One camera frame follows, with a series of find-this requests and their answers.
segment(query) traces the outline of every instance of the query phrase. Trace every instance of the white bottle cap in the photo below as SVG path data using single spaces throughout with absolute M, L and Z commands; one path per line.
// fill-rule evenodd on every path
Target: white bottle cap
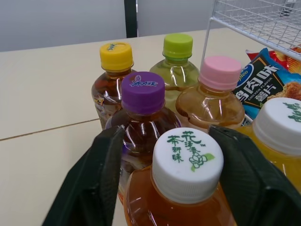
M 253 130 L 268 147 L 301 155 L 301 101 L 285 97 L 267 101 L 253 122 Z
M 216 190 L 223 167 L 223 154 L 208 134 L 176 128 L 156 142 L 152 176 L 158 190 L 183 204 L 201 202 Z

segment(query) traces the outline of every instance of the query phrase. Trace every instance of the amber liquid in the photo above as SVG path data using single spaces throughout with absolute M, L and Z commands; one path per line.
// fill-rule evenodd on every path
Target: amber liquid
M 176 115 L 166 107 L 151 115 L 137 115 L 121 109 L 113 115 L 109 123 L 107 127 L 122 125 L 126 130 L 119 180 L 119 198 L 123 202 L 123 193 L 130 174 L 134 170 L 150 166 L 158 138 L 166 131 L 181 125 Z
M 135 71 L 105 72 L 94 82 L 92 98 L 103 129 L 107 120 L 121 108 L 121 81 L 132 72 Z
M 165 198 L 152 181 L 151 167 L 136 170 L 126 189 L 124 212 L 129 226 L 234 226 L 220 186 L 207 200 L 178 204 Z
M 203 84 L 184 90 L 177 98 L 176 109 L 182 127 L 204 132 L 212 124 L 238 128 L 245 116 L 241 102 L 230 90 L 213 90 Z
M 288 155 L 269 148 L 254 134 L 252 125 L 240 127 L 237 131 L 249 136 L 264 157 L 280 169 L 301 193 L 301 156 Z

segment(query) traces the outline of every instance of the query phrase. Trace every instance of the chip bag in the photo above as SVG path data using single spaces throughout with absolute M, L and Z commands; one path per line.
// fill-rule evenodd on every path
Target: chip bag
M 295 51 L 296 53 L 301 53 L 301 47 L 293 47 L 291 48 L 291 50 Z M 246 54 L 248 55 L 250 60 L 253 60 L 259 53 L 254 53 L 246 50 Z M 301 61 L 293 59 L 289 56 L 284 55 L 283 53 L 274 50 L 269 51 L 269 56 L 289 72 L 301 74 Z
M 242 102 L 246 115 L 253 120 L 263 104 L 271 98 L 301 100 L 301 75 L 288 72 L 264 48 L 243 68 L 233 93 Z

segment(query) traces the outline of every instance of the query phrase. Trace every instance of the bottle cap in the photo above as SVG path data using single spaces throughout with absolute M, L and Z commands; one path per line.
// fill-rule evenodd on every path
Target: bottle cap
M 106 71 L 126 70 L 134 65 L 132 48 L 125 42 L 112 42 L 100 47 L 102 68 Z
M 163 55 L 165 57 L 183 59 L 192 55 L 193 39 L 187 34 L 168 34 L 164 38 Z
M 208 134 L 191 128 L 171 129 L 154 147 L 152 176 L 168 199 L 193 204 L 216 190 L 223 167 L 220 146 Z
M 152 72 L 134 72 L 121 83 L 122 107 L 136 114 L 153 114 L 164 107 L 164 80 Z
M 231 90 L 237 85 L 241 72 L 239 61 L 227 56 L 209 56 L 202 65 L 198 80 L 217 90 Z
M 268 147 L 301 155 L 301 101 L 285 97 L 267 101 L 252 127 L 256 137 Z

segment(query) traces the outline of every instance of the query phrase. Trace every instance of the pink bottle cap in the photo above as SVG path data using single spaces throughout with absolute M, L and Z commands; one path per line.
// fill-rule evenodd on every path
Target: pink bottle cap
M 198 80 L 217 90 L 234 89 L 241 72 L 241 64 L 227 56 L 210 56 L 204 60 Z

